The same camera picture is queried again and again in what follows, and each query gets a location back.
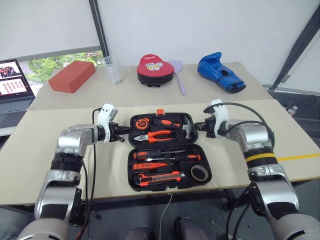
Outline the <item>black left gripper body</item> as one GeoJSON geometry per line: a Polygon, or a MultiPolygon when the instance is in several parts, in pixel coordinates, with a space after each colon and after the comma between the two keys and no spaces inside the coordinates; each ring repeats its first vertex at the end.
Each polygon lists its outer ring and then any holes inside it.
{"type": "Polygon", "coordinates": [[[120,141],[120,136],[118,134],[119,124],[113,121],[109,122],[109,131],[110,131],[110,138],[109,142],[117,142],[120,141]]]}

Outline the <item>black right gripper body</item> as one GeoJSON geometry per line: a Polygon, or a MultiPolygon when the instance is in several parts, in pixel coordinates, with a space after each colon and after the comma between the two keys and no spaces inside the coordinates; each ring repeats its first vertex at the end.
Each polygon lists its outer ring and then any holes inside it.
{"type": "Polygon", "coordinates": [[[216,117],[210,116],[204,120],[206,123],[206,133],[211,132],[215,134],[216,117]]]}

